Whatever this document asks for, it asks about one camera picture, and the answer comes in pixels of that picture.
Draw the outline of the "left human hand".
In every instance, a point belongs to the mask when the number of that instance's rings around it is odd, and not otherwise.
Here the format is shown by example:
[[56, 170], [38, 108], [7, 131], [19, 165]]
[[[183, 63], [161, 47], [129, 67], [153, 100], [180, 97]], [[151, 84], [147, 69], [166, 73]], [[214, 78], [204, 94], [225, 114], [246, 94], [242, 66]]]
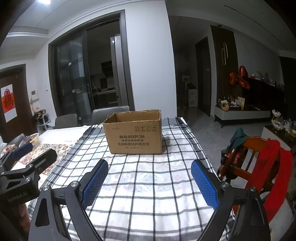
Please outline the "left human hand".
[[29, 213], [27, 210], [26, 204], [21, 204], [18, 206], [18, 222], [23, 228], [24, 231], [28, 231], [30, 229], [31, 220], [29, 218]]

